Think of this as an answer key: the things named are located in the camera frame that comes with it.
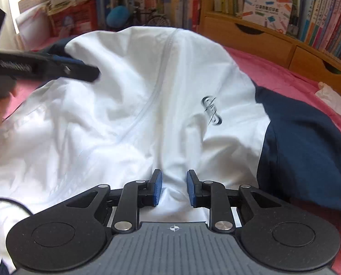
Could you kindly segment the wooden desk drawer organizer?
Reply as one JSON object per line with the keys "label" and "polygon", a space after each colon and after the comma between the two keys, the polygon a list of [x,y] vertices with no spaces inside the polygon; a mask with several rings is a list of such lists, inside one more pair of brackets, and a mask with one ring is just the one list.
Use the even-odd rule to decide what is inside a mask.
{"label": "wooden desk drawer organizer", "polygon": [[213,10],[202,0],[198,32],[229,48],[257,55],[291,72],[323,82],[341,96],[341,63],[303,42],[260,25]]}

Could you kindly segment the miniature bicycle model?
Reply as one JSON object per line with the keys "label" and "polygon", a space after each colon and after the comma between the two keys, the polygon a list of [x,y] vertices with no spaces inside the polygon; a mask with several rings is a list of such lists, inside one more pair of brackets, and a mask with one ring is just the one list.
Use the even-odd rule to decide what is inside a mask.
{"label": "miniature bicycle model", "polygon": [[165,14],[158,13],[155,8],[150,10],[142,10],[135,7],[130,15],[129,23],[131,26],[148,26],[148,27],[170,27],[170,20]]}

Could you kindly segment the red plastic basket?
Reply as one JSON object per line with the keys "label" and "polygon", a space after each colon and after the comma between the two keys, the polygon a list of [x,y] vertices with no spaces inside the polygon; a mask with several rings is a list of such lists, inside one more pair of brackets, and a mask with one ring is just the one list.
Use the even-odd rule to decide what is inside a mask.
{"label": "red plastic basket", "polygon": [[48,14],[51,23],[51,34],[58,37],[63,27],[70,27],[71,35],[98,30],[97,9],[95,0],[87,0],[69,6],[54,14]]}

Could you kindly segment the blue plush ball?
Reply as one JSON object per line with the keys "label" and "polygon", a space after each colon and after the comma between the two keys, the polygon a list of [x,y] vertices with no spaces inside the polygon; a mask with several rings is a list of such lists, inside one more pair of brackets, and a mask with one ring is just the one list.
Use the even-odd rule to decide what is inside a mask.
{"label": "blue plush ball", "polygon": [[113,8],[106,17],[106,24],[109,28],[122,28],[130,17],[130,12],[125,6]]}

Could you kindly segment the white and navy jacket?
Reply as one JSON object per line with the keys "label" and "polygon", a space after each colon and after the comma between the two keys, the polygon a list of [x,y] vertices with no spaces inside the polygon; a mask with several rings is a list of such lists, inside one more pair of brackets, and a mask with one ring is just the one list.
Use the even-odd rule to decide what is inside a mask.
{"label": "white and navy jacket", "polygon": [[0,274],[332,274],[341,132],[219,44],[130,27],[0,52]]}

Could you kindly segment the pocket label printer box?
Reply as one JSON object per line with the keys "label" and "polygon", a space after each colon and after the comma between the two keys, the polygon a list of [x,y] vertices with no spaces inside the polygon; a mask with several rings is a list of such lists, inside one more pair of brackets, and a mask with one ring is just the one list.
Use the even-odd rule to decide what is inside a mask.
{"label": "pocket label printer box", "polygon": [[292,0],[244,0],[242,20],[286,34]]}

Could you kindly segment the crumpled white tissue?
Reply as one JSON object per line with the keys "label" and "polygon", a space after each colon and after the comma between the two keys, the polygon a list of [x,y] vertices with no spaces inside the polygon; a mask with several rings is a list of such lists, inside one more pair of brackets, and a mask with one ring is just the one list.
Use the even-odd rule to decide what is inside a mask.
{"label": "crumpled white tissue", "polygon": [[315,96],[341,116],[341,96],[324,82],[319,82],[318,88],[319,90],[315,93]]}

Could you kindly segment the pink rabbit print towel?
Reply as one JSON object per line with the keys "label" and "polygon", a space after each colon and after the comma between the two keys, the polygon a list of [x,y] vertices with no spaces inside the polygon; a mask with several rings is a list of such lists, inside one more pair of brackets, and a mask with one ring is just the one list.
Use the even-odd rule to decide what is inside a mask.
{"label": "pink rabbit print towel", "polygon": [[0,195],[39,212],[97,184],[159,168],[143,220],[204,221],[186,173],[341,213],[341,116],[316,81],[181,29],[95,31],[54,52],[97,66],[98,81],[35,90],[0,132]]}

